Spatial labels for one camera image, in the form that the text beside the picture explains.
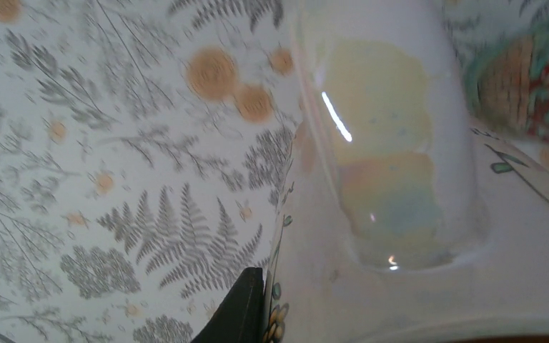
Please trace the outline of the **beige floral mug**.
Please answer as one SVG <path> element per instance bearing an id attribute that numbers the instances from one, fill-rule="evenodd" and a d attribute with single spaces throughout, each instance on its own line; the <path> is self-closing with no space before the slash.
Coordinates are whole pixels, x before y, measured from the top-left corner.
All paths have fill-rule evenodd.
<path id="1" fill-rule="evenodd" d="M 549 144 L 549 19 L 481 53 L 464 85 L 471 114 L 488 128 Z"/>

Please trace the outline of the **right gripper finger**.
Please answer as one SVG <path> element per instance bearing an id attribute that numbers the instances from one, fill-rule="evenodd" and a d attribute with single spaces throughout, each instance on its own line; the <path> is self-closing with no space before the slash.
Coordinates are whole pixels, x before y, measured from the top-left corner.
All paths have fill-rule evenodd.
<path id="1" fill-rule="evenodd" d="M 263 269 L 247 267 L 192 343 L 258 342 L 263 304 Z"/>

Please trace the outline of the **white patterned mug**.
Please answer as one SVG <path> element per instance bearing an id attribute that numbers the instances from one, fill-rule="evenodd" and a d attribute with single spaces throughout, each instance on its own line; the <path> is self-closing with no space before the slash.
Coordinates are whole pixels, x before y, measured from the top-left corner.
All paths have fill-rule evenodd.
<path id="1" fill-rule="evenodd" d="M 287 1 L 303 121 L 261 342 L 549 342 L 549 144 L 466 68 L 549 1 Z"/>

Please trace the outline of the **floral table mat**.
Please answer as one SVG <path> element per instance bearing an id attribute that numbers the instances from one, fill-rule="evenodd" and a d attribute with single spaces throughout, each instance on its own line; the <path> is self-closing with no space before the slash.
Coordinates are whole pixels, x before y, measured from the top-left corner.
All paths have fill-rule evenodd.
<path id="1" fill-rule="evenodd" d="M 0 342 L 192 342 L 247 267 L 261 334 L 286 2 L 0 1 Z"/>

